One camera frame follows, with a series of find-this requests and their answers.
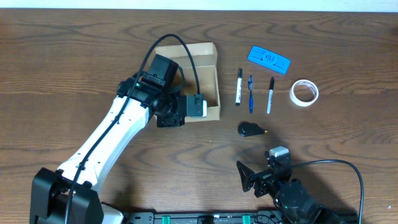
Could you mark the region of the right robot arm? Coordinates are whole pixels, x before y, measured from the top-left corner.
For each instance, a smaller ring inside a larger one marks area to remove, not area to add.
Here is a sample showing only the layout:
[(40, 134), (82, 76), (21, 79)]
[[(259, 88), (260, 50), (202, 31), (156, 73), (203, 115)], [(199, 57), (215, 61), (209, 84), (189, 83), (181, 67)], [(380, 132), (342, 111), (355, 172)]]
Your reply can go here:
[(259, 198), (269, 195), (290, 223), (345, 223), (334, 211), (320, 205), (298, 179), (291, 179), (292, 161), (287, 148), (276, 147), (264, 153), (268, 169), (254, 172), (238, 161), (237, 169), (244, 192), (254, 189)]

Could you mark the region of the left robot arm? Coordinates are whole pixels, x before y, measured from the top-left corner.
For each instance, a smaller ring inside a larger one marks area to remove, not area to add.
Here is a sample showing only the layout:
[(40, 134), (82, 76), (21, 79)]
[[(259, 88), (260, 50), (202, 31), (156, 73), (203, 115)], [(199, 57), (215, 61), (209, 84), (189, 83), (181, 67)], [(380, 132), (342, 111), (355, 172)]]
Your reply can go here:
[(41, 168), (32, 181), (30, 223), (124, 223), (126, 214), (100, 201), (103, 184), (130, 140), (152, 117), (157, 126), (181, 126), (207, 116), (203, 94), (181, 95), (171, 84), (182, 68), (155, 55), (148, 71), (122, 81), (104, 120), (57, 170)]

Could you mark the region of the blue plastic rectangular block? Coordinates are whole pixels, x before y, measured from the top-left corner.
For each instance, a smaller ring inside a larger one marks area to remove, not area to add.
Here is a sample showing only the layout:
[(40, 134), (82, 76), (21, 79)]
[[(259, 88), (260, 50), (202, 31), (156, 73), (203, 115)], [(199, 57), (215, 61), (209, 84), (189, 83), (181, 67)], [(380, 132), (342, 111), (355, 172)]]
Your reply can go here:
[(289, 59), (257, 46), (252, 47), (248, 60), (283, 75), (290, 66)]

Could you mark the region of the white masking tape roll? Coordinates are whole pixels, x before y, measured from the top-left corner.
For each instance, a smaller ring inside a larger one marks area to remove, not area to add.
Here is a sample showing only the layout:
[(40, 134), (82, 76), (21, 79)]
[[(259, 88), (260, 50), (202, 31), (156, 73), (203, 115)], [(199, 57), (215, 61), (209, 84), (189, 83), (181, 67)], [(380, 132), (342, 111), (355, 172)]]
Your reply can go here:
[[(310, 101), (302, 101), (302, 100), (298, 99), (295, 94), (296, 86), (308, 87), (313, 93), (313, 99)], [(319, 90), (318, 90), (318, 87), (316, 86), (316, 84), (314, 84), (314, 82), (311, 82), (310, 80), (297, 80), (290, 88), (289, 96), (290, 96), (290, 100), (297, 106), (308, 107), (308, 106), (311, 106), (312, 104), (314, 104), (314, 102), (316, 102), (318, 100)]]

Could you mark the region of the cardboard box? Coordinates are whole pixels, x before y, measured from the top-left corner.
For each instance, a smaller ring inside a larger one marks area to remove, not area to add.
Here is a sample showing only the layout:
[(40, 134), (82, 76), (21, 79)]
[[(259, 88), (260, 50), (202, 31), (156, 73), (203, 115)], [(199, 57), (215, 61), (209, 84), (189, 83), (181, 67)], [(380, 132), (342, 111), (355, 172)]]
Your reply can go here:
[(176, 62), (183, 69), (185, 84), (181, 90), (183, 95), (193, 95), (197, 92), (196, 81), (200, 84), (200, 93), (207, 101), (207, 117), (185, 118), (185, 122), (216, 121), (220, 119), (220, 94), (217, 74), (217, 49), (212, 42), (203, 42), (187, 45), (197, 71), (197, 78), (193, 74), (192, 64), (182, 45), (167, 45), (156, 47), (150, 57), (152, 63), (155, 55), (159, 54)]

